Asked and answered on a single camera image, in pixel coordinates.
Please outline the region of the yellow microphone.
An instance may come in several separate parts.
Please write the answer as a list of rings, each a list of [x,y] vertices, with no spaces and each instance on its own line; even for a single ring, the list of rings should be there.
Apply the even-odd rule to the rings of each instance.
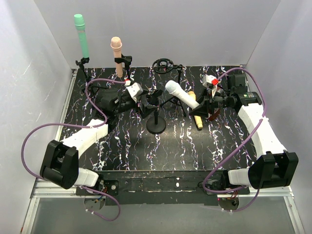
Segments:
[[[196,95],[194,93],[194,91],[189,91],[188,92],[188,95],[193,99],[193,100],[196,100]],[[195,123],[197,125],[197,128],[199,130],[201,130],[203,128],[203,123],[202,123],[202,119],[200,116],[194,116],[194,119],[195,119]]]

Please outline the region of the white microphone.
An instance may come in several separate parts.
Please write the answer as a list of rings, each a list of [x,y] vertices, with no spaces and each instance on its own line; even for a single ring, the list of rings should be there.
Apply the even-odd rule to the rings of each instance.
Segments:
[[[170,95],[180,99],[192,109],[199,106],[199,103],[196,100],[193,100],[177,82],[170,80],[166,83],[165,88]]]

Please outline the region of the black round base stand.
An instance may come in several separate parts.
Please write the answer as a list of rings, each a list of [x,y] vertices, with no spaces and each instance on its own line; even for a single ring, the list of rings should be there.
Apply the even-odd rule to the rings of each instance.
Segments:
[[[132,63],[132,56],[124,56],[121,55],[120,58],[114,58],[114,61],[116,63],[116,73],[119,78],[122,78],[123,76],[123,68],[122,64],[124,64],[127,78],[125,79],[125,86],[129,88],[131,84],[131,76],[130,76],[130,65]]]
[[[150,105],[158,105],[159,107],[159,99],[152,99],[152,100],[148,100],[147,102]],[[146,129],[149,133],[151,134],[161,134],[165,131],[166,129],[166,121],[164,118],[159,116],[159,111],[158,109],[156,111],[154,111],[154,116],[149,118],[146,122]]]

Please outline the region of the black tripod clip stand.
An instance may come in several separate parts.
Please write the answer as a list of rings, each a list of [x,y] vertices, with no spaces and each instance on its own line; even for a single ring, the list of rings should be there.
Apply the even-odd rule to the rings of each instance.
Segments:
[[[84,75],[84,78],[85,78],[85,81],[88,83],[91,81],[91,77],[86,73],[85,71],[85,67],[84,65],[86,63],[89,62],[89,58],[82,58],[80,61],[76,60],[76,65],[79,67],[79,69],[83,72],[83,75]],[[90,84],[88,86],[88,91],[89,91],[89,94],[90,94],[90,97],[94,97],[99,90],[106,90],[108,89],[107,87],[100,87],[98,85],[93,85],[93,84]]]

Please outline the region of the pink microphone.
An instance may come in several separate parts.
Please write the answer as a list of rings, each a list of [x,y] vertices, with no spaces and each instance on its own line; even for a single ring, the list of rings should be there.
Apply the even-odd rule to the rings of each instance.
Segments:
[[[120,59],[121,58],[121,48],[122,48],[122,42],[119,37],[112,37],[111,39],[111,48],[114,53],[114,58],[115,59]],[[123,69],[122,69],[122,64],[117,63],[116,64],[116,73],[119,78],[122,78],[123,76]]]

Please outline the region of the green microphone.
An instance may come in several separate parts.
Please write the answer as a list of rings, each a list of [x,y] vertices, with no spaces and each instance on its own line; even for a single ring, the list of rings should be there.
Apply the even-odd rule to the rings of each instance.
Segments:
[[[82,50],[82,56],[84,58],[89,58],[89,49],[88,49],[88,43],[87,43],[87,38],[86,38],[86,33],[85,33],[85,21],[84,21],[82,14],[74,15],[74,24],[78,32],[78,37],[79,37],[80,46]]]

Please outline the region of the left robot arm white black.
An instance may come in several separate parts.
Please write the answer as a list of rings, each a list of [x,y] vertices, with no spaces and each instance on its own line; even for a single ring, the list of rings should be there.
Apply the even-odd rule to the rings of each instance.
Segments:
[[[40,176],[64,189],[73,186],[95,187],[99,174],[79,167],[81,155],[101,138],[107,136],[118,123],[117,116],[131,109],[142,118],[154,112],[159,105],[163,91],[127,88],[124,92],[117,89],[100,88],[95,98],[95,117],[83,128],[62,141],[48,143]]]

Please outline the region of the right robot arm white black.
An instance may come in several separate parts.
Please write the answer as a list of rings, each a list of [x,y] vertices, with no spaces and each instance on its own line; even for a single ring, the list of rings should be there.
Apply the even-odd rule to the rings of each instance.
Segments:
[[[267,105],[261,91],[250,92],[246,85],[245,71],[240,75],[223,74],[227,78],[228,90],[225,95],[202,93],[200,104],[192,110],[196,116],[208,114],[215,104],[233,108],[245,124],[248,137],[223,161],[236,155],[251,140],[256,150],[256,161],[249,168],[225,170],[223,185],[217,194],[235,192],[245,187],[256,190],[290,185],[299,159],[295,152],[288,152],[275,135],[268,118]]]

